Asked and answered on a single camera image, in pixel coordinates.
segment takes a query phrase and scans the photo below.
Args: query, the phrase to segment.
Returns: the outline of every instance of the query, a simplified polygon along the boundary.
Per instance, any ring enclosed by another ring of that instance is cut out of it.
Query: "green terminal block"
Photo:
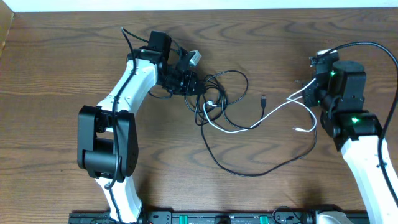
[[[260,216],[260,224],[269,224],[268,222],[268,216]]]
[[[188,215],[180,215],[180,224],[188,224]]]

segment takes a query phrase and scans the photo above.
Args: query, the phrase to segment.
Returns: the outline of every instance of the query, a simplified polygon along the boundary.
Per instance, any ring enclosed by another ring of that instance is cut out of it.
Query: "white cable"
[[[297,99],[303,98],[302,96],[296,97],[296,98],[294,98],[294,99],[291,99],[291,97],[294,96],[294,95],[296,95],[296,94],[298,94],[298,93],[300,93],[300,92],[302,92],[302,91],[304,91],[304,90],[305,90],[308,86],[310,86],[314,81],[315,81],[315,78],[314,78],[310,83],[308,83],[305,87],[303,87],[301,90],[299,90],[299,91],[297,91],[297,92],[291,94],[288,98],[286,98],[287,101],[286,101],[285,103],[282,103],[281,105],[279,105],[277,108],[275,108],[275,109],[272,110],[270,113],[268,113],[265,117],[263,117],[262,119],[260,119],[259,121],[257,121],[257,122],[256,122],[254,125],[252,125],[250,128],[253,128],[254,126],[256,126],[257,124],[259,124],[260,122],[264,121],[266,118],[268,118],[268,116],[270,116],[273,112],[277,111],[279,108],[285,106],[286,104],[289,104],[289,103],[291,103],[291,102],[294,102],[294,103],[297,103],[297,104],[303,106],[305,109],[307,109],[308,112],[310,112],[311,116],[314,118],[315,122],[314,122],[314,125],[312,126],[312,128],[309,129],[309,130],[302,129],[302,128],[293,128],[293,129],[296,130],[296,131],[306,132],[306,133],[307,133],[307,132],[313,131],[313,130],[315,129],[315,127],[317,126],[317,117],[314,115],[314,113],[312,113],[312,111],[310,110],[310,108],[306,107],[303,103],[296,101]],[[230,133],[230,134],[239,133],[239,132],[241,132],[241,131],[247,131],[247,130],[249,130],[249,129],[241,129],[241,130],[237,130],[237,131],[228,131],[228,130],[225,130],[225,129],[223,129],[223,128],[217,126],[217,125],[215,125],[215,124],[210,120],[209,116],[207,115],[207,112],[206,112],[206,104],[207,104],[207,103],[208,103],[208,102],[205,102],[205,103],[203,104],[203,112],[204,112],[204,114],[205,114],[206,119],[208,120],[208,122],[209,122],[213,127],[215,127],[216,129],[219,129],[220,131],[223,131],[223,132],[225,132],[225,133]]]

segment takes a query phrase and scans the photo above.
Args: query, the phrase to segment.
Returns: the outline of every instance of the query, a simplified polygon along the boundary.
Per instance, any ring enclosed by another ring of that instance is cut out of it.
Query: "connector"
[[[197,50],[192,50],[189,53],[193,54],[192,58],[189,60],[189,66],[196,67],[201,59],[201,54]]]
[[[307,132],[307,130],[304,130],[302,128],[293,128],[293,130],[295,131],[300,131],[300,132]]]
[[[318,58],[317,57],[310,57],[310,67],[314,67],[318,64]]]
[[[261,108],[265,108],[267,106],[267,97],[265,95],[261,96]]]
[[[208,101],[206,102],[206,104],[207,104],[208,106],[212,106],[212,107],[217,107],[217,106],[218,106],[217,104],[214,104],[213,100],[208,100]]]

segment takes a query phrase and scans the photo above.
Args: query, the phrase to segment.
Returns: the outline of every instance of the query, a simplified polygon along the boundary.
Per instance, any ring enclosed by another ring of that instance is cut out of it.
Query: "white robotic arm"
[[[205,91],[203,82],[190,70],[198,63],[199,52],[179,47],[180,60],[176,65],[167,65],[171,41],[167,34],[152,31],[148,46],[131,49],[126,71],[111,93],[96,107],[84,106],[79,112],[78,165],[100,184],[111,209],[110,216],[118,222],[141,220],[142,202],[132,173],[138,157],[135,114],[146,94],[156,84],[172,95]],[[115,132],[118,144],[96,134],[105,131]]]
[[[377,157],[378,136],[360,136],[348,139],[341,148],[344,160],[354,174],[371,223],[395,223],[398,207],[384,180]],[[383,140],[382,155],[387,174],[395,192],[398,192],[397,174],[391,164],[387,142]]]
[[[126,110],[130,113],[136,114],[148,91],[156,85],[158,72],[156,66],[148,60],[141,59],[136,59],[136,65],[136,73],[121,93],[117,105],[117,112]],[[126,71],[118,81],[118,84],[116,84],[111,93],[103,101],[99,102],[97,106],[102,107],[103,110],[112,110],[113,97],[126,82],[132,69],[133,61],[129,60],[127,62]],[[113,129],[106,128],[106,131],[113,131]],[[99,179],[96,179],[96,181],[104,190],[109,207],[111,208],[111,218],[116,221],[123,221],[124,223],[137,222],[138,216],[141,212],[142,202],[137,196],[132,175],[130,177],[126,177],[123,183],[116,182],[112,188],[114,200],[119,208],[121,220],[118,220],[116,208],[112,202],[110,192],[105,189],[105,185],[109,184],[111,180],[109,178],[100,177]]]

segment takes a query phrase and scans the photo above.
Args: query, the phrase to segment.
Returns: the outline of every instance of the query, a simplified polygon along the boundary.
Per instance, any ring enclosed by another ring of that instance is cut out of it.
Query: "white wall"
[[[14,12],[398,7],[398,0],[4,0]]]

